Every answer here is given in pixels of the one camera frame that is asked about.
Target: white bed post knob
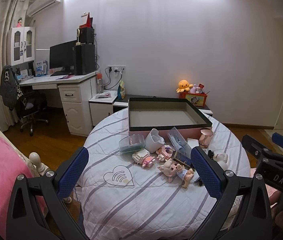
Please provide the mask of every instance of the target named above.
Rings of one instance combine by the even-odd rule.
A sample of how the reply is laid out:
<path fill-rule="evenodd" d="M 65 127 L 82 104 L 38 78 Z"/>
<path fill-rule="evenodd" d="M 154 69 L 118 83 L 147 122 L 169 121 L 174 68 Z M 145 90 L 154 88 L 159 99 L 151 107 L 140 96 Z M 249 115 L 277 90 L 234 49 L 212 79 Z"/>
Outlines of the white bed post knob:
<path fill-rule="evenodd" d="M 36 152 L 32 152 L 29 155 L 29 160 L 36 166 L 39 174 L 45 171 L 45 165 L 40 161 L 40 156 Z"/>

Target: computer tower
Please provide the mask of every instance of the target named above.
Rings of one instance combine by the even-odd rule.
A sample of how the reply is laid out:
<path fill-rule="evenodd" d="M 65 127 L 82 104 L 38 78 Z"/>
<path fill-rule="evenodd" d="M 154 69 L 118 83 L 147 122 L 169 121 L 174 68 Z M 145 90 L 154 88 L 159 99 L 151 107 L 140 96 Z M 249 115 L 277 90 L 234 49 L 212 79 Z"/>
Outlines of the computer tower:
<path fill-rule="evenodd" d="M 81 44 L 73 47 L 74 73 L 86 75 L 96 70 L 95 45 Z"/>
<path fill-rule="evenodd" d="M 79 30 L 80 30 L 80 36 L 79 36 L 80 43 L 94 44 L 95 31 L 93 28 L 84 27 L 84 28 L 80 28 Z"/>

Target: white vase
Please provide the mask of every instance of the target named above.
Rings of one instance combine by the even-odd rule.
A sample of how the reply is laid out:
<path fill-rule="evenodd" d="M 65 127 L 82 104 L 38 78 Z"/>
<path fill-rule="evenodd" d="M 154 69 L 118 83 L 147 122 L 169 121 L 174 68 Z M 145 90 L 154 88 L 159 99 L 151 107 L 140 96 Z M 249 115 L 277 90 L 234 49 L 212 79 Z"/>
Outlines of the white vase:
<path fill-rule="evenodd" d="M 150 153 L 154 153 L 160 147 L 164 146 L 165 141 L 163 137 L 159 136 L 157 129 L 152 129 L 145 139 L 145 149 Z"/>

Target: heart shape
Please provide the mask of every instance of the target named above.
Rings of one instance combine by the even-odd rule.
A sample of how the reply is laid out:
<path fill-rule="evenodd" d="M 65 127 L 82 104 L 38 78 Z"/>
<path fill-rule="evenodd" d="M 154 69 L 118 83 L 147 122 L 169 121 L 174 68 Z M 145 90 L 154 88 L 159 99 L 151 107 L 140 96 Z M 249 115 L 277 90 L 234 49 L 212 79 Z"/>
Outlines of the heart shape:
<path fill-rule="evenodd" d="M 134 186 L 130 170 L 123 165 L 116 166 L 113 171 L 104 175 L 104 180 L 114 186 Z"/>

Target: metal bolt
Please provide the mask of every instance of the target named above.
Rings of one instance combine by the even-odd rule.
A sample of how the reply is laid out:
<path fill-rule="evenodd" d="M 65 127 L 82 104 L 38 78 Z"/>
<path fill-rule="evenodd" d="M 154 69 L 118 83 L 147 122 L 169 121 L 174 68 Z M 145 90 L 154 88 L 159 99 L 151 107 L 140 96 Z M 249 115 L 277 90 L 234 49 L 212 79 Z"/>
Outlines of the metal bolt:
<path fill-rule="evenodd" d="M 19 174 L 18 176 L 17 176 L 17 179 L 18 180 L 22 180 L 24 178 L 24 175 L 23 174 Z"/>
<path fill-rule="evenodd" d="M 233 171 L 227 170 L 225 171 L 226 176 L 232 177 L 234 175 Z"/>
<path fill-rule="evenodd" d="M 257 174 L 256 174 L 256 179 L 262 179 L 262 175 L 259 174 L 259 173 L 257 173 Z"/>
<path fill-rule="evenodd" d="M 53 171 L 47 171 L 46 172 L 46 176 L 47 177 L 53 177 L 54 176 L 54 172 Z"/>

